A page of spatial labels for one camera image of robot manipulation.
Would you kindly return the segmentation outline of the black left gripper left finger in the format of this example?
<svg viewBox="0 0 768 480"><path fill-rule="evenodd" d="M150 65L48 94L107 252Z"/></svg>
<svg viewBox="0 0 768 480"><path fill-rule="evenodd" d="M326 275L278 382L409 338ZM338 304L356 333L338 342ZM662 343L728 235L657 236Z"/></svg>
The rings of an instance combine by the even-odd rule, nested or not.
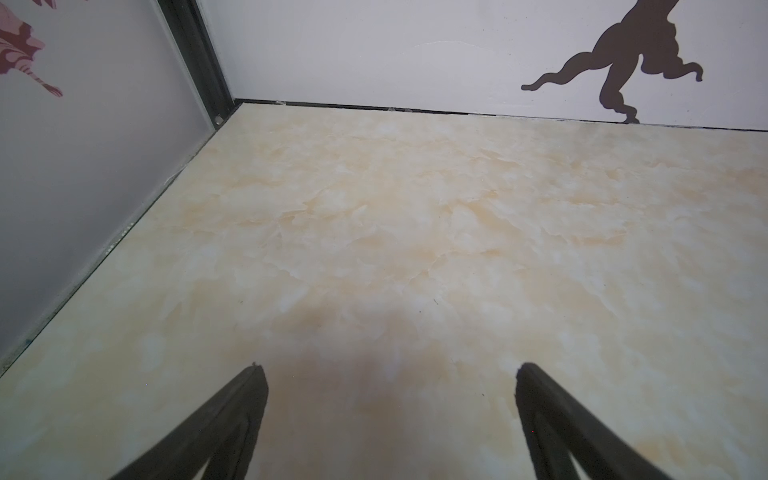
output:
<svg viewBox="0 0 768 480"><path fill-rule="evenodd" d="M115 479L243 479L257 444L269 387L264 369L242 370Z"/></svg>

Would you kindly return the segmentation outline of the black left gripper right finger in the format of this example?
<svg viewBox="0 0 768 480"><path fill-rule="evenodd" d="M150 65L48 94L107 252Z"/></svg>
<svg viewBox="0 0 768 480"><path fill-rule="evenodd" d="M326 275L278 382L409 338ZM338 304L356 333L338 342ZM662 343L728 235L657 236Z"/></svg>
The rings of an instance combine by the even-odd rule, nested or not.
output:
<svg viewBox="0 0 768 480"><path fill-rule="evenodd" d="M667 479L542 368L524 363L515 401L538 479Z"/></svg>

